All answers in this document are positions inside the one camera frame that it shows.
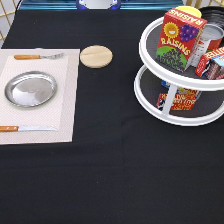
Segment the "wooden coaster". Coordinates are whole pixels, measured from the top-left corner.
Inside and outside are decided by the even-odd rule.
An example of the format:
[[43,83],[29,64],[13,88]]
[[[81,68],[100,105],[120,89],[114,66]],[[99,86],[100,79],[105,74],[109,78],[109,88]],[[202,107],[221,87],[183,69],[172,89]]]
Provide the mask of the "wooden coaster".
[[102,68],[108,65],[113,58],[112,52],[103,46],[90,46],[80,54],[81,62],[89,68]]

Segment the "metal plate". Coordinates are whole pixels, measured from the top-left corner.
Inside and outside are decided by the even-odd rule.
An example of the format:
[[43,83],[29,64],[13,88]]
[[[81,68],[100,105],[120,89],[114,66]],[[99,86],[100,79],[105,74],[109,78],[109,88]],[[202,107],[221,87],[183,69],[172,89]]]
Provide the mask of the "metal plate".
[[20,107],[34,107],[48,101],[56,92],[53,76],[39,71],[16,76],[5,87],[6,98]]

